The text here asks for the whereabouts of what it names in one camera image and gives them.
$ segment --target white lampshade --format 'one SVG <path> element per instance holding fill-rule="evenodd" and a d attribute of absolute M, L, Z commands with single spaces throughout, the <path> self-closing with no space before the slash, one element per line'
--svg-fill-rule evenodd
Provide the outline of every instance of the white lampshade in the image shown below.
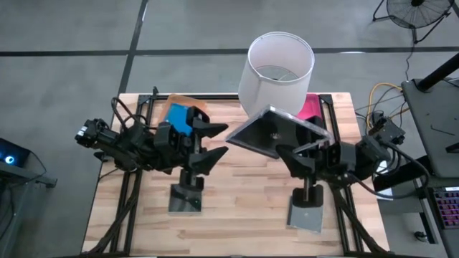
<path fill-rule="evenodd" d="M 251 116 L 267 105 L 297 115 L 304 105 L 314 66 L 306 41 L 287 32 L 258 37 L 249 48 L 239 100 Z"/>

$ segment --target wire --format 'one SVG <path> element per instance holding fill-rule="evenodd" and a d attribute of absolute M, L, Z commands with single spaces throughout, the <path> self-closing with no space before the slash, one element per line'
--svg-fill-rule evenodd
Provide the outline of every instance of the wire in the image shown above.
<path fill-rule="evenodd" d="M 407 69 L 404 71 L 404 75 L 407 79 L 407 81 L 410 80 L 410 77 L 408 77 L 408 71 L 410 70 L 410 58 L 413 55 L 413 52 L 415 51 L 415 43 L 413 42 L 413 45 L 411 47 L 410 55 L 406 58 L 405 62 L 407 63 Z"/>
<path fill-rule="evenodd" d="M 374 93 L 374 91 L 375 91 L 378 87 L 380 87 L 380 86 L 389 86 L 389 87 L 393 87 L 393 88 L 396 88 L 396 89 L 402 91 L 402 88 L 401 88 L 401 87 L 396 86 L 396 85 L 394 85 L 394 84 L 392 84 L 392 83 L 381 82 L 381 83 L 376 84 L 375 86 L 373 86 L 372 91 L 370 92 L 370 96 L 369 96 L 369 98 L 368 98 L 368 111 L 366 112 L 366 115 L 370 115 L 370 113 L 372 112 L 372 99 L 373 99 L 373 93 Z M 368 127 L 370 126 L 370 121 L 369 121 L 368 118 L 366 119 L 366 125 L 367 125 Z"/>
<path fill-rule="evenodd" d="M 399 125 L 399 128 L 402 128 L 402 124 L 403 124 L 403 119 L 402 119 L 403 106 L 404 106 L 406 103 L 407 103 L 406 101 L 403 102 L 402 107 L 400 108 L 400 113 L 399 113 L 399 115 L 400 115 L 400 125 Z"/>
<path fill-rule="evenodd" d="M 120 115 L 120 113 L 118 112 L 118 109 L 116 108 L 116 105 L 117 104 L 120 104 L 121 107 L 128 113 L 128 117 L 126 119 L 123 119 Z M 111 105 L 112 105 L 112 110 L 113 110 L 113 113 L 115 114 L 116 118 L 120 121 L 121 123 L 121 128 L 120 129 L 120 132 L 122 132 L 123 130 L 127 130 L 128 127 L 126 126 L 126 122 L 129 120 L 129 119 L 134 119 L 136 122 L 142 124 L 145 128 L 148 128 L 148 129 L 156 129 L 156 127 L 151 127 L 149 125 L 146 124 L 146 118 L 143 116 L 143 115 L 140 115 L 140 114 L 133 114 L 128 106 L 126 106 L 126 104 L 120 100 L 118 97 L 114 97 L 112 98 L 112 102 L 111 102 Z M 137 117 L 140 117 L 140 118 L 143 118 L 145 123 L 142 123 Z"/>
<path fill-rule="evenodd" d="M 395 96 L 395 97 L 390 97 L 390 98 L 388 98 L 386 100 L 380 101 L 379 103 L 383 103 L 383 102 L 386 102 L 386 101 L 389 101 L 389 100 L 393 100 L 393 99 L 395 99 L 397 97 L 401 97 L 401 96 L 403 96 L 403 94 Z M 374 106 L 374 105 L 377 105 L 377 103 L 376 104 L 371 104 L 371 105 L 366 105 L 366 106 L 363 106 L 363 107 L 359 107 L 359 108 L 355 109 L 355 111 L 363 110 L 364 108 L 371 107 L 371 106 Z"/>
<path fill-rule="evenodd" d="M 421 163 L 416 161 L 414 158 L 412 158 L 411 156 L 409 156 L 405 152 L 401 151 L 397 146 L 395 146 L 392 143 L 388 143 L 388 142 L 384 142 L 384 141 L 381 141 L 380 143 L 382 145 L 385 145 L 386 147 L 391 148 L 392 150 L 396 151 L 398 154 L 400 154 L 401 156 L 405 157 L 407 160 L 411 161 L 422 172 L 424 172 L 425 180 L 422 183 L 420 188 L 421 189 L 426 189 L 427 188 L 427 186 L 429 185 L 430 175 L 429 175 L 429 171 Z M 374 194 L 375 196 L 379 196 L 379 197 L 382 197 L 382 198 L 403 199 L 403 198 L 407 198 L 407 197 L 410 197 L 410 196 L 415 196 L 415 195 L 417 195 L 417 192 L 418 192 L 418 189 L 415 189 L 412 192 L 409 192 L 409 193 L 406 193 L 406 194 L 402 194 L 402 195 L 398 195 L 398 196 L 396 196 L 396 195 L 390 196 L 390 195 L 378 193 L 375 190 L 369 188 L 362 180 L 358 179 L 354 174 L 352 174 L 352 173 L 347 173 L 347 174 L 350 175 L 357 183 L 359 183 L 359 185 L 361 185 L 363 188 L 365 188 L 368 192 Z"/>
<path fill-rule="evenodd" d="M 391 90 L 393 90 L 393 89 L 396 89 L 396 88 L 391 87 L 391 88 L 387 89 L 387 90 L 381 95 L 381 97 L 378 99 L 378 101 L 376 101 L 376 103 L 374 103 L 373 110 L 376 110 L 376 106 L 381 102 L 382 98 L 383 98 L 389 91 L 391 91 Z"/>
<path fill-rule="evenodd" d="M 42 160 L 40 160 L 40 158 L 38 158 L 37 154 L 35 154 L 35 152 L 33 152 L 32 150 L 30 151 L 30 153 L 32 153 L 32 154 L 35 156 L 35 158 L 38 160 L 38 162 L 40 163 L 40 165 L 42 165 L 42 167 L 43 167 L 43 173 L 41 173 L 41 174 L 39 174 L 39 175 L 36 175 L 36 176 L 34 176 L 33 178 L 31 178 L 31 179 L 27 179 L 27 180 L 25 180 L 25 181 L 23 181 L 23 182 L 21 182 L 21 183 L 18 183 L 18 184 L 16 184 L 16 185 L 13 185 L 12 187 L 23 186 L 23 185 L 26 184 L 26 183 L 29 183 L 29 182 L 32 182 L 32 181 L 37 180 L 38 178 L 41 178 L 42 176 L 44 176 L 44 175 L 48 172 L 48 171 L 46 170 L 46 167 L 44 166 Z"/>
<path fill-rule="evenodd" d="M 452 83 L 452 82 L 450 82 L 450 81 L 447 81 L 447 80 L 444 80 L 444 81 L 447 82 L 447 83 L 449 83 L 449 84 L 451 84 L 451 85 L 454 86 L 454 87 L 459 87 L 459 85 L 454 84 L 454 83 Z"/>
<path fill-rule="evenodd" d="M 375 171 L 374 173 L 377 174 L 378 176 L 383 176 L 385 175 L 384 172 L 386 172 L 387 170 L 389 170 L 395 163 L 396 161 L 396 157 L 397 155 L 399 155 L 398 153 L 395 152 L 395 150 L 392 150 L 392 160 L 390 161 L 390 164 L 387 165 L 383 170 L 381 171 Z"/>
<path fill-rule="evenodd" d="M 107 172 L 107 173 L 101 175 L 98 181 L 102 180 L 102 178 L 105 178 L 106 176 L 110 175 L 111 173 L 117 171 L 118 169 L 119 169 L 119 168 L 115 168 L 115 169 L 113 169 L 112 171 Z"/>
<path fill-rule="evenodd" d="M 11 226 L 11 223 L 13 222 L 13 218 L 14 218 L 14 215 L 15 215 L 14 202 L 13 202 L 13 200 L 14 200 L 14 198 L 13 198 L 13 190 L 11 189 L 11 187 L 8 187 L 8 189 L 9 189 L 9 206 L 8 206 L 8 208 L 6 208 L 5 215 L 2 216 L 0 222 L 3 222 L 3 220 L 6 217 L 6 215 L 8 214 L 9 207 L 11 207 L 11 217 L 9 218 L 8 224 L 6 225 L 5 229 L 3 230 L 3 232 L 0 235 L 0 241 L 3 239 L 3 237 L 6 234 L 6 232 L 8 231 L 9 227 Z"/>

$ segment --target concrete floor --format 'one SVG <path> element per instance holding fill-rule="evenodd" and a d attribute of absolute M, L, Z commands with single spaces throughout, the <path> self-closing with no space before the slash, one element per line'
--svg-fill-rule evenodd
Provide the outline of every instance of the concrete floor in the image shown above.
<path fill-rule="evenodd" d="M 254 38 L 277 30 L 297 34 L 313 48 L 410 47 L 409 30 L 391 21 L 371 23 L 378 3 L 150 0 L 138 49 L 248 48 Z M 140 6 L 141 0 L 0 0 L 0 52 L 128 50 Z M 384 9 L 379 15 L 385 15 Z M 419 47 L 458 46 L 458 25 L 453 13 Z M 410 59 L 410 77 L 423 77 L 454 55 L 424 50 Z M 404 80 L 408 54 L 317 54 L 310 91 L 350 92 L 359 108 L 367 104 L 374 84 Z M 236 92 L 244 61 L 243 54 L 138 56 L 126 92 L 150 92 L 154 85 L 161 92 Z M 110 121 L 110 99 L 118 92 L 125 63 L 125 56 L 0 57 L 0 137 L 34 150 L 49 175 L 59 179 L 54 189 L 35 189 L 14 257 L 79 253 L 100 163 L 73 138 L 86 119 Z M 397 98 L 379 109 L 390 113 L 401 103 Z M 415 158 L 424 155 L 409 113 L 403 129 L 407 139 L 401 149 Z M 401 226 L 406 214 L 382 213 L 392 251 L 444 256 L 441 247 L 411 237 L 420 223 Z"/>

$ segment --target wooden table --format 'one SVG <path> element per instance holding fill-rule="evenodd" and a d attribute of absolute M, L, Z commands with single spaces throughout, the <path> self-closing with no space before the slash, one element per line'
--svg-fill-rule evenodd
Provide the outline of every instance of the wooden table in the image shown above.
<path fill-rule="evenodd" d="M 349 93 L 333 93 L 342 141 L 357 143 L 359 126 Z M 138 94 L 120 99 L 135 112 Z M 165 101 L 156 101 L 152 125 Z M 288 200 L 302 181 L 291 178 L 285 164 L 224 142 L 225 136 L 247 120 L 237 100 L 210 100 L 207 113 L 214 123 L 229 128 L 203 142 L 208 148 L 227 145 L 228 152 L 206 177 L 200 215 L 169 215 L 169 187 L 179 181 L 179 168 L 168 176 L 158 171 L 143 173 L 131 255 L 148 256 L 305 256 L 343 254 L 331 192 L 324 185 L 323 229 L 321 234 L 285 226 Z M 115 120 L 114 130 L 120 127 Z M 101 175 L 114 168 L 102 167 Z M 122 172 L 106 176 L 97 187 L 83 251 L 95 246 L 115 219 Z M 372 187 L 371 180 L 366 183 Z M 357 216 L 377 243 L 388 243 L 377 199 L 355 184 L 351 187 Z M 353 249 L 351 227 L 346 222 Z M 121 231 L 120 245 L 124 243 Z"/>

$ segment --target metal base plate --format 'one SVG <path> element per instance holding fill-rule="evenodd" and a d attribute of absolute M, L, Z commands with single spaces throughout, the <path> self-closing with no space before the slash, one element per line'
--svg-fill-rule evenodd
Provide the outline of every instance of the metal base plate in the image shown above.
<path fill-rule="evenodd" d="M 171 185 L 169 196 L 170 213 L 199 213 L 201 212 L 202 191 L 190 191 L 179 184 Z"/>
<path fill-rule="evenodd" d="M 287 226 L 320 234 L 322 232 L 322 222 L 323 206 L 312 208 L 297 207 L 293 205 L 292 197 L 290 197 Z"/>

